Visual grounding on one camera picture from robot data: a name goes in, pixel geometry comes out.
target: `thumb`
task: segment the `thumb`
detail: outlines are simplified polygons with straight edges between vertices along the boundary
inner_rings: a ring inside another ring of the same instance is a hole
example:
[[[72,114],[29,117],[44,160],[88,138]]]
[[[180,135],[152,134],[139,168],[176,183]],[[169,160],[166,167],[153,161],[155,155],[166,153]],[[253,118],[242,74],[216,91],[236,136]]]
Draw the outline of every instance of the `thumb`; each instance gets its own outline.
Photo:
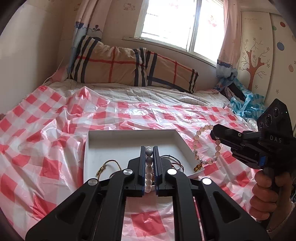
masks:
[[[288,172],[284,172],[280,176],[275,177],[275,183],[278,187],[281,187],[281,194],[277,206],[285,206],[290,202],[292,180]]]

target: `camera lens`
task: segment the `camera lens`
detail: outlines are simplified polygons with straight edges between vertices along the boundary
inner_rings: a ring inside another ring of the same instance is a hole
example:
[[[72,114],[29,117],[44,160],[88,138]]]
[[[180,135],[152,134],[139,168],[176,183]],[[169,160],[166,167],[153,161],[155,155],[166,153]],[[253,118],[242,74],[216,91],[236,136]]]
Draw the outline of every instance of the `camera lens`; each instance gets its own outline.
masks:
[[[265,124],[266,124],[266,126],[269,126],[271,124],[271,122],[272,122],[271,115],[266,116],[266,118],[265,118]]]
[[[274,117],[277,118],[279,116],[279,109],[275,108],[274,109]]]

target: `blue dot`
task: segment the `blue dot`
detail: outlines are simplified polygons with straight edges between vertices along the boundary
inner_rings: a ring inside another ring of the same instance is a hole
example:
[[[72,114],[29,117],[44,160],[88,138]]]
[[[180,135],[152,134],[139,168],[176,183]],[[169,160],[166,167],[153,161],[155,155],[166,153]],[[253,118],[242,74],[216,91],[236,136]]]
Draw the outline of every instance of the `blue dot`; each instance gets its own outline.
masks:
[[[277,43],[277,47],[280,51],[283,51],[285,49],[285,46],[281,42]]]

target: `bed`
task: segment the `bed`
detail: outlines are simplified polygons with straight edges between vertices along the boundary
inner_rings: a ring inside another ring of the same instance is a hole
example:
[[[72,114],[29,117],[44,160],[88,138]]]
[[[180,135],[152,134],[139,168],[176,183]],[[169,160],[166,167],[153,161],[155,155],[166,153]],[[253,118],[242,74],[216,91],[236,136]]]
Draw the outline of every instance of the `bed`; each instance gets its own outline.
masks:
[[[215,90],[182,93],[162,87],[48,82],[27,96],[0,122],[0,204],[14,230],[26,232],[83,184],[88,130],[176,129],[190,148],[199,127],[223,124],[251,130]],[[199,153],[206,160],[215,144],[209,131]],[[246,211],[255,171],[223,146],[199,178],[212,178]],[[171,198],[149,193],[127,200],[122,240],[173,240]]]

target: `window pane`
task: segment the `window pane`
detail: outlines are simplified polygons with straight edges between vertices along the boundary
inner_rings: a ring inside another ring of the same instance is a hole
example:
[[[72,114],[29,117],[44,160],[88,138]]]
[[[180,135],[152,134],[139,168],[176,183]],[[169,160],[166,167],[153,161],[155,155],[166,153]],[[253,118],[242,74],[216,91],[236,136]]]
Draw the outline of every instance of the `window pane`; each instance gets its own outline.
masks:
[[[186,49],[195,10],[194,0],[149,0],[141,37]]]
[[[215,0],[202,0],[194,52],[217,62],[223,39],[223,5]]]

